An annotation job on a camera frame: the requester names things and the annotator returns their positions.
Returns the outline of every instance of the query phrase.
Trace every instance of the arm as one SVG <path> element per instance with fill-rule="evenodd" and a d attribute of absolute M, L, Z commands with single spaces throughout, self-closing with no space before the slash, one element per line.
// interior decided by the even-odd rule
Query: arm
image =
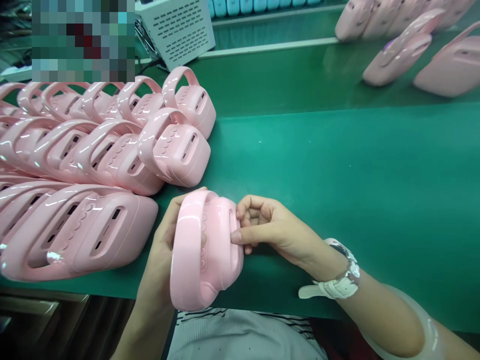
<path fill-rule="evenodd" d="M 185 196 L 171 200 L 155 231 L 135 306 L 112 360 L 149 360 L 162 356 L 175 311 L 170 298 L 170 268 L 177 218 Z"/>
<path fill-rule="evenodd" d="M 276 200 L 248 195 L 238 204 L 237 217 L 242 228 L 232 233 L 231 240 L 245 244 L 246 254 L 258 243 L 269 243 L 318 281 L 332 280 L 347 269 L 342 254 Z M 336 301 L 359 329 L 388 353 L 411 358 L 422 351 L 425 334 L 416 313 L 365 271 L 360 270 L 357 292 Z M 480 359 L 478 352 L 451 331 L 441 325 L 438 331 L 447 360 Z"/>

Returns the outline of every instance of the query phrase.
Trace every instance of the forearm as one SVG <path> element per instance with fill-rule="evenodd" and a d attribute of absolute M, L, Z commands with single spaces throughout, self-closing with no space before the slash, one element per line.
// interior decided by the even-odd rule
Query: forearm
<path fill-rule="evenodd" d="M 173 315 L 174 308 L 170 306 L 154 316 L 146 316 L 135 306 L 111 359 L 160 359 Z"/>
<path fill-rule="evenodd" d="M 345 273 L 348 262 L 342 254 L 329 246 L 315 253 L 316 260 L 305 268 L 315 279 L 329 281 Z M 409 358 L 423 349 L 424 330 L 415 312 L 365 271 L 360 270 L 357 292 L 337 302 L 364 334 L 390 354 Z"/>

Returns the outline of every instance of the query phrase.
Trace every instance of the green workbench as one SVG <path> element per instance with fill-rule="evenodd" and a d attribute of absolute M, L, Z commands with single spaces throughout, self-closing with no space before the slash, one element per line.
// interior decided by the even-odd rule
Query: green workbench
<path fill-rule="evenodd" d="M 391 86 L 370 88 L 360 78 L 379 47 L 315 46 L 193 63 L 218 114 L 199 186 L 235 202 L 246 194 L 278 199 L 450 329 L 480 333 L 479 91 L 451 101 L 424 93 L 411 85 L 414 69 Z M 160 83 L 165 77 L 156 69 L 145 74 Z M 184 191 L 167 185 L 153 197 L 156 225 Z M 150 245 L 116 270 L 35 284 L 0 278 L 0 286 L 135 298 Z M 341 316 L 333 301 L 298 299 L 309 281 L 260 246 L 213 305 Z"/>

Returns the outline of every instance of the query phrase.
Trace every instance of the hand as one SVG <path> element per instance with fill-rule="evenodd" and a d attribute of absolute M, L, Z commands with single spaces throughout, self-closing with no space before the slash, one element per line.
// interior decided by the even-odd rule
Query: hand
<path fill-rule="evenodd" d="M 251 254 L 258 243 L 269 243 L 319 281 L 345 272 L 347 259 L 277 200 L 247 195 L 236 209 L 241 228 L 231 234 L 231 242 L 244 244 L 245 254 Z"/>
<path fill-rule="evenodd" d="M 135 307 L 145 314 L 146 319 L 154 319 L 165 311 L 172 311 L 170 298 L 170 269 L 172 250 L 179 217 L 180 206 L 188 194 L 174 197 L 153 236 L 148 261 L 141 278 Z"/>

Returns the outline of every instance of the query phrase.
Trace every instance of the white wristwatch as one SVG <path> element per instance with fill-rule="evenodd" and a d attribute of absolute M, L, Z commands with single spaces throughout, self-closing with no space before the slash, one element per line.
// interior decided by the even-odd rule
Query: white wristwatch
<path fill-rule="evenodd" d="M 334 238 L 328 238 L 325 242 L 348 259 L 346 272 L 330 281 L 313 281 L 315 285 L 302 286 L 298 290 L 300 299 L 310 299 L 316 296 L 324 296 L 329 299 L 346 299 L 355 294 L 359 289 L 360 268 L 355 256 L 340 241 Z"/>

